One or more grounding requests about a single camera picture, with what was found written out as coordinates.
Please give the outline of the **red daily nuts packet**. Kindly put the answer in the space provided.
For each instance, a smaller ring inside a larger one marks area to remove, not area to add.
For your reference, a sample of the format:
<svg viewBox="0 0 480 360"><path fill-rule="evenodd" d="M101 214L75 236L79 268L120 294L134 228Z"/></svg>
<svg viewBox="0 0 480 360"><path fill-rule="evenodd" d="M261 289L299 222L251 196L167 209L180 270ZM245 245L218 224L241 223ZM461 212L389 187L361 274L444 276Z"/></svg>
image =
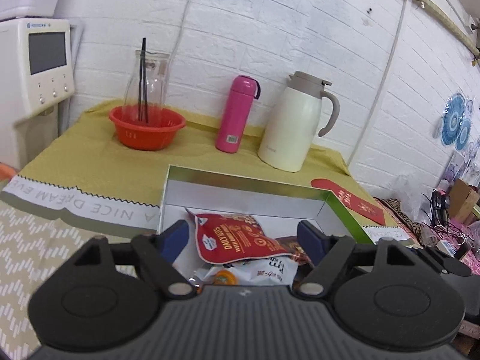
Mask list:
<svg viewBox="0 0 480 360"><path fill-rule="evenodd" d="M195 244L205 263L224 265L292 255L277 240L266 236L257 220L248 214L186 212L193 219Z"/></svg>

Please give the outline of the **orange fruit snack packet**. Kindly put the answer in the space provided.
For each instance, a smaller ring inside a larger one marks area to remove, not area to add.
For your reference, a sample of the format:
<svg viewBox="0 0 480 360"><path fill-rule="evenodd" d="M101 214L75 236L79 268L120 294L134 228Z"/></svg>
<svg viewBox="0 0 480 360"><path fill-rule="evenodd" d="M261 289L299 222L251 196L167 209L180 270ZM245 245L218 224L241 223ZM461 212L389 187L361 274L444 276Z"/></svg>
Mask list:
<svg viewBox="0 0 480 360"><path fill-rule="evenodd" d="M238 285L239 281L231 271L221 270L216 272L212 283L214 285Z"/></svg>

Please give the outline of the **white power strip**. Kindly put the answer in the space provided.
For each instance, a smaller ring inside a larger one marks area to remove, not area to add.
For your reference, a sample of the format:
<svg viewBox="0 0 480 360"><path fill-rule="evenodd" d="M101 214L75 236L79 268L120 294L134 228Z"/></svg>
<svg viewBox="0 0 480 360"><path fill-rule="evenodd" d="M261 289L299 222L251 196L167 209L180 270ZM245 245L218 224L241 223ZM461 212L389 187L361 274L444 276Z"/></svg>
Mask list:
<svg viewBox="0 0 480 360"><path fill-rule="evenodd" d="M454 246L449 242L449 241L446 241L446 240L440 240L437 244L436 244L436 247L442 251L443 253L451 256L451 257L454 257L455 253L456 253L456 249L454 248Z"/></svg>

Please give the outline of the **clear plastic bag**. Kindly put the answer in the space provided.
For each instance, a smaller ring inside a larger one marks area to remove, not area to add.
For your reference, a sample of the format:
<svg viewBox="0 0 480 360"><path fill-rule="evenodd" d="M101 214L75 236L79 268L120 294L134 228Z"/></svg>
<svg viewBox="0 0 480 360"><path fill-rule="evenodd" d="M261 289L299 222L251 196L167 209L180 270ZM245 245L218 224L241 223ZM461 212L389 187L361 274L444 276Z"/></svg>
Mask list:
<svg viewBox="0 0 480 360"><path fill-rule="evenodd" d="M391 182L391 197L400 201L400 210L413 222L426 223L429 201L416 173L397 175Z"/></svg>

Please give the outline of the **white black text packet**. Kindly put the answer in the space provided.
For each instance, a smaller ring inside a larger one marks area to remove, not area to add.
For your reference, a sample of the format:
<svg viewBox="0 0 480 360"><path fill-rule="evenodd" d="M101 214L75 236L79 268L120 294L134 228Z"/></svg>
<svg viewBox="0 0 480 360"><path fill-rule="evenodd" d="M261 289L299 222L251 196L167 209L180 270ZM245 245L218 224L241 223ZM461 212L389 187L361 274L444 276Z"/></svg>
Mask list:
<svg viewBox="0 0 480 360"><path fill-rule="evenodd" d="M194 273L202 284L213 284L216 272L232 272L241 286L292 286L299 264L289 256L252 259L223 265L207 265Z"/></svg>

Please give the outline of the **yellow green tablecloth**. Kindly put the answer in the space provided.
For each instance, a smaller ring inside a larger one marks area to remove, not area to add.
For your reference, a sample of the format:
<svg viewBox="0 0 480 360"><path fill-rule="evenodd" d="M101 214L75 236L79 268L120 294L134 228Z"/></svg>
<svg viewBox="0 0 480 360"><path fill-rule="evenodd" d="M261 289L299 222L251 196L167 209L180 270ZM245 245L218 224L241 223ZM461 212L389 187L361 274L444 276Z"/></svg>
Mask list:
<svg viewBox="0 0 480 360"><path fill-rule="evenodd" d="M25 359L38 347L27 305L64 260L97 233L125 242L156 230L172 165L303 186L329 179L377 203L335 150L314 146L299 172L282 172L258 158L260 127L249 127L240 150L226 154L214 145L216 121L193 113L167 148L132 150L118 141L109 120L114 106L107 101L84 112L1 186L1 349L12 359Z"/></svg>

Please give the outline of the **cardboard box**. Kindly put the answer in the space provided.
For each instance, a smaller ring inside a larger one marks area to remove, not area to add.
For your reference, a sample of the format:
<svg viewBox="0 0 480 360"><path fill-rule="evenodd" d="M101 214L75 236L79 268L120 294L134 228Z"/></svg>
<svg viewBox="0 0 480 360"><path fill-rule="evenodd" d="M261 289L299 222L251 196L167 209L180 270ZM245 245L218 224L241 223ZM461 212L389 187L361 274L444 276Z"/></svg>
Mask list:
<svg viewBox="0 0 480 360"><path fill-rule="evenodd" d="M457 179L451 187L448 197L450 206L448 214L451 219L463 223L473 210L473 207L479 201L479 193L475 188Z"/></svg>

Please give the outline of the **green snack box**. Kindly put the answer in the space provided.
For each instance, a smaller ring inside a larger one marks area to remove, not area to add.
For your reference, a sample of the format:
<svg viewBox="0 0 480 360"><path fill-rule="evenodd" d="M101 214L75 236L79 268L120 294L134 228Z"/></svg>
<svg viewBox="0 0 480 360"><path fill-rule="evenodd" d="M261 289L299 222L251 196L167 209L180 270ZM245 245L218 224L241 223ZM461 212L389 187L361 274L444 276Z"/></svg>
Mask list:
<svg viewBox="0 0 480 360"><path fill-rule="evenodd" d="M329 190L171 165L163 185L158 231L179 219L187 221L189 242L173 263L187 279L204 265L196 250L189 211L250 215L271 238L294 236L298 222L307 220L326 235L350 236L362 244L372 242Z"/></svg>

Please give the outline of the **orange plastic basket bowl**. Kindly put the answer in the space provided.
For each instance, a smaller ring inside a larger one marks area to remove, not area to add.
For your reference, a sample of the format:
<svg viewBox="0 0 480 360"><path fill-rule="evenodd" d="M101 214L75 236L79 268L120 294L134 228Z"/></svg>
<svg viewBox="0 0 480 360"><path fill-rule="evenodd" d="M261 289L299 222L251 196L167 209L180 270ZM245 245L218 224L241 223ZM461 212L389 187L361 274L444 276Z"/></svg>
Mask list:
<svg viewBox="0 0 480 360"><path fill-rule="evenodd" d="M120 143L134 150L165 149L173 142L176 133L186 125L186 120L181 114L168 108L150 106L148 124L124 119L123 109L123 106L111 109L108 117L115 126Z"/></svg>

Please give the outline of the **cream thermal jug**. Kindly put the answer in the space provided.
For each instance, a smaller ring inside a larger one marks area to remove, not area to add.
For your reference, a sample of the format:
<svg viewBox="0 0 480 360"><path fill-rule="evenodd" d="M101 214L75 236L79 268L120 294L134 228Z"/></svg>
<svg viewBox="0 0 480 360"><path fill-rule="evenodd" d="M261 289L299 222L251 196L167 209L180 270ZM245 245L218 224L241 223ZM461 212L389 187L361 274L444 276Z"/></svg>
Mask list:
<svg viewBox="0 0 480 360"><path fill-rule="evenodd" d="M339 100L326 90L331 82L297 71L276 101L264 130L258 156L266 164L285 172L302 168L315 137L323 137L335 126ZM331 101L332 112L319 128L322 100Z"/></svg>

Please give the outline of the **blue paper fan decoration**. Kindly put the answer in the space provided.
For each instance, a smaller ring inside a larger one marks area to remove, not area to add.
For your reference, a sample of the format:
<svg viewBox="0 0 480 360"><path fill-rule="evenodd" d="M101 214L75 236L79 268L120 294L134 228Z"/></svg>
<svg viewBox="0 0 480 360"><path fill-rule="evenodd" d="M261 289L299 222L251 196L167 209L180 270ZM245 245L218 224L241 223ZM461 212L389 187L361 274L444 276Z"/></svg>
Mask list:
<svg viewBox="0 0 480 360"><path fill-rule="evenodd" d="M462 93L453 94L445 105L433 136L438 137L444 146L464 150L470 141L472 114L473 101Z"/></svg>

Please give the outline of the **pink thermos bottle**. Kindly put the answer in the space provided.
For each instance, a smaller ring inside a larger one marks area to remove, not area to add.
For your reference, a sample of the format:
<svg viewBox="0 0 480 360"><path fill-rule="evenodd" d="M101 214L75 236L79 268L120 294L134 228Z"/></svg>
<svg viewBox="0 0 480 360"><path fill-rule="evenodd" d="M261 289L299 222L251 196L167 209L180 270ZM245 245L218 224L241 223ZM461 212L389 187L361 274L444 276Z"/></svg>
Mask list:
<svg viewBox="0 0 480 360"><path fill-rule="evenodd" d="M249 76L237 76L230 87L216 139L216 149L234 154L239 150L252 104L260 98L260 83Z"/></svg>

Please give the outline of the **white water dispenser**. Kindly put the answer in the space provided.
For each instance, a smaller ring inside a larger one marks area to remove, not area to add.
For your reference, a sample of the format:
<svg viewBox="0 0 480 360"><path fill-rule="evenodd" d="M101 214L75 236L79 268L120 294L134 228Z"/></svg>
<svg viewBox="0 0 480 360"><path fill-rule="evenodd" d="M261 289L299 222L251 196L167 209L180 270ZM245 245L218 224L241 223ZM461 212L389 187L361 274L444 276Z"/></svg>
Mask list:
<svg viewBox="0 0 480 360"><path fill-rule="evenodd" d="M66 19L1 22L1 163L22 169L51 144L74 92Z"/></svg>

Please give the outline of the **clear glass carafe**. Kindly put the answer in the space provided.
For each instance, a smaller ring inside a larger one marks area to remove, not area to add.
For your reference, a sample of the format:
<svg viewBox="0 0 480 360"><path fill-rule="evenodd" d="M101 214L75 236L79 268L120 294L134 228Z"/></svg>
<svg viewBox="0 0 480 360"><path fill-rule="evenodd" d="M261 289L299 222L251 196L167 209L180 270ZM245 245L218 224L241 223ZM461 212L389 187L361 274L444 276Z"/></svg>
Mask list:
<svg viewBox="0 0 480 360"><path fill-rule="evenodd" d="M138 120L140 53L140 49L135 51L135 64L124 96L124 109L122 111L122 116L124 119L130 121ZM166 73L168 71L169 57L169 54L160 52L147 51L145 53L148 109L149 107L158 107L162 109L164 106L164 86Z"/></svg>

